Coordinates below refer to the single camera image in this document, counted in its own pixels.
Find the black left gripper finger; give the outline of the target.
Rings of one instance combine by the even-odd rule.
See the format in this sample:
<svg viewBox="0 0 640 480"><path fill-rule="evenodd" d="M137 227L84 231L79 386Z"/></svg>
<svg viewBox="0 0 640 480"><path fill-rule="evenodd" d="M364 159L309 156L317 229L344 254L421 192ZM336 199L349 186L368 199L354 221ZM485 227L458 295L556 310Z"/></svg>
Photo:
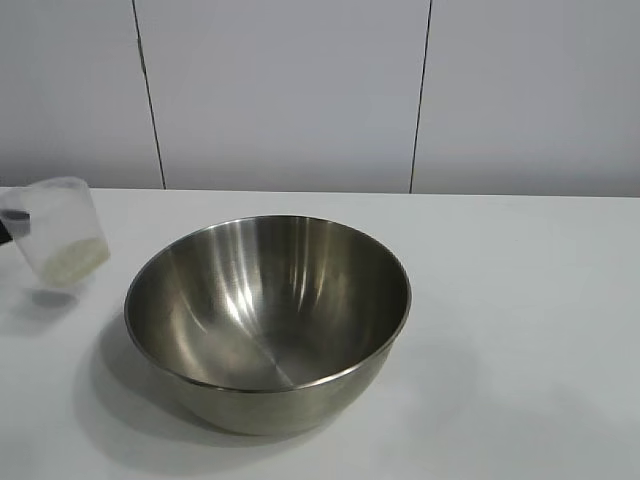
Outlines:
<svg viewBox="0 0 640 480"><path fill-rule="evenodd" d="M30 215L24 210L3 209L1 211L0 244L19 240L30 232Z"/></svg>

